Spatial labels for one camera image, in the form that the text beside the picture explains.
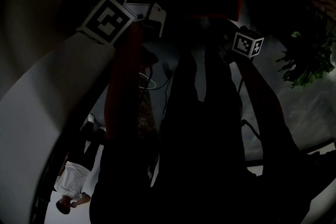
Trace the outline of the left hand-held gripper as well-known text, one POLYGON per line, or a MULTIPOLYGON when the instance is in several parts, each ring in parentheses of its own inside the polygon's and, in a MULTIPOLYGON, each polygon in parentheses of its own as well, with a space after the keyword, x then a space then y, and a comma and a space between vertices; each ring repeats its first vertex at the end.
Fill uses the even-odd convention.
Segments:
POLYGON ((113 45, 133 23, 159 30, 162 37, 167 12, 158 3, 142 3, 140 0, 100 0, 89 12, 83 23, 76 28, 95 42, 113 45))

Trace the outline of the green leafy plant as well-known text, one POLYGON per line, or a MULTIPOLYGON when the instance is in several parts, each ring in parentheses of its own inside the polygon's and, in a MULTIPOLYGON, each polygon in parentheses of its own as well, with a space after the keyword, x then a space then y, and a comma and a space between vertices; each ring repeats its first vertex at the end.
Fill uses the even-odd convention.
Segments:
POLYGON ((297 17, 286 22, 278 33, 286 50, 276 61, 283 64, 279 70, 283 72, 283 81, 291 88, 304 88, 335 69, 332 48, 336 45, 336 33, 326 12, 310 6, 297 12, 297 17))

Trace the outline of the person's right forearm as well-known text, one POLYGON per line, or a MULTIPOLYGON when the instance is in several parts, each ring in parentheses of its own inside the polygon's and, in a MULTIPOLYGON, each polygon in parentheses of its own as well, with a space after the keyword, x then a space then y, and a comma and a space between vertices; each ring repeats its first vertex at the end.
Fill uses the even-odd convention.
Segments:
POLYGON ((272 88, 249 59, 237 57, 235 62, 253 106, 264 153, 298 152, 286 126, 278 97, 272 88))

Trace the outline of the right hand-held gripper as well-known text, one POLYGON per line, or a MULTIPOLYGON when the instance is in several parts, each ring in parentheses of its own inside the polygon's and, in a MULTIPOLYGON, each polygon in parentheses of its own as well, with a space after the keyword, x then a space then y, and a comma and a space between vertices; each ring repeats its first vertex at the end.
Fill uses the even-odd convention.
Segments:
POLYGON ((226 65, 233 62, 230 56, 232 51, 248 59, 253 59, 260 53, 263 42, 264 37, 260 34, 246 26, 241 26, 234 29, 232 34, 224 35, 224 44, 219 48, 219 57, 226 65))

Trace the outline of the person's black shirt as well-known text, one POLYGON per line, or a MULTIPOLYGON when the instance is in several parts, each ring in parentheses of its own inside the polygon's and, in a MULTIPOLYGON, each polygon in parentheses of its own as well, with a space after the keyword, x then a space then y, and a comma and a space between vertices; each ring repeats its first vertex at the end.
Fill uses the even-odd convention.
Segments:
POLYGON ((336 150, 289 155, 251 173, 218 142, 163 147, 159 174, 147 175, 151 145, 105 144, 89 207, 90 224, 300 224, 311 201, 336 179, 336 150))

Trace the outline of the person's dark trousers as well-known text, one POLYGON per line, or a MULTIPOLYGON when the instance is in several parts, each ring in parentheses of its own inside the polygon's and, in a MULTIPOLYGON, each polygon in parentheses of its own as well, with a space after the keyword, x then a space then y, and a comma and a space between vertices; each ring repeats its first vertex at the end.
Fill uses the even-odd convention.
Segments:
POLYGON ((196 34, 184 29, 178 35, 181 54, 161 128, 163 163, 195 158, 212 164, 244 165, 240 125, 243 105, 230 67, 219 56, 220 46, 232 41, 236 31, 238 27, 226 19, 209 19, 204 36, 206 95, 203 102, 197 96, 197 66, 191 53, 196 34))

